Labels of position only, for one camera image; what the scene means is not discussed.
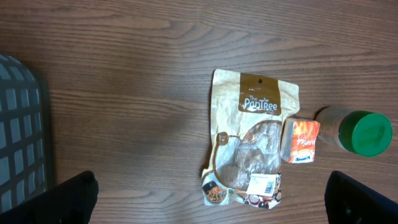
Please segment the green lid jar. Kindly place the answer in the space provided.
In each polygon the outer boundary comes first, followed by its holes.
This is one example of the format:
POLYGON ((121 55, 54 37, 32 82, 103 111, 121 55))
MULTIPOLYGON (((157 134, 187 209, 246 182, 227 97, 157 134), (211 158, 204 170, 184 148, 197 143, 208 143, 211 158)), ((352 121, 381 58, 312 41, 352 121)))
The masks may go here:
POLYGON ((380 113, 326 107, 315 120, 319 140, 364 157, 383 153, 393 138, 390 120, 380 113))

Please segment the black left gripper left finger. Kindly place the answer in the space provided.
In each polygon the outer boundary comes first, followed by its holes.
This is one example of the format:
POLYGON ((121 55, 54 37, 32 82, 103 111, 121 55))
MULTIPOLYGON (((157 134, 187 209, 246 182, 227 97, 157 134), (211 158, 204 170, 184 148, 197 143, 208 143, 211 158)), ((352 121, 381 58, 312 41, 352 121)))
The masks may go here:
POLYGON ((87 224, 98 199, 98 182, 86 170, 1 214, 1 224, 87 224))

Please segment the brown clear snack bag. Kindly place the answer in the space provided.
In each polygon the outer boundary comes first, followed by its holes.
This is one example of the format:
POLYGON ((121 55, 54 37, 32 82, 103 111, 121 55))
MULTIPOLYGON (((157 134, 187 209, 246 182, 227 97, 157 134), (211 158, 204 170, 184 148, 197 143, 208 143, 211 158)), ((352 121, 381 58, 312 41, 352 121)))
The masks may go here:
POLYGON ((274 208, 282 198, 282 128, 300 109, 299 86, 216 69, 210 103, 212 150, 201 175, 205 205, 274 208))

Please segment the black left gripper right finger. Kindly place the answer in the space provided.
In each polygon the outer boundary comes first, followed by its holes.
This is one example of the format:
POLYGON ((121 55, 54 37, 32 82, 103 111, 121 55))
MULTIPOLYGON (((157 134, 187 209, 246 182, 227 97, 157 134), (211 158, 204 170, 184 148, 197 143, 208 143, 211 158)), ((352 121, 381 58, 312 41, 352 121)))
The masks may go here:
POLYGON ((397 203, 357 180, 333 171, 325 190, 329 223, 397 223, 397 203))

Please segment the orange white small box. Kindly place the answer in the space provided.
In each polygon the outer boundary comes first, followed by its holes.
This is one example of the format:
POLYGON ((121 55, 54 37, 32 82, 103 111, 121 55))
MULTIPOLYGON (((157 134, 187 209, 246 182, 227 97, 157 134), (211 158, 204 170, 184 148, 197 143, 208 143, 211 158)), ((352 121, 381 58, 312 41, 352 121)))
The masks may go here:
POLYGON ((287 118, 280 147, 281 158, 291 164, 313 162, 319 129, 318 121, 287 118))

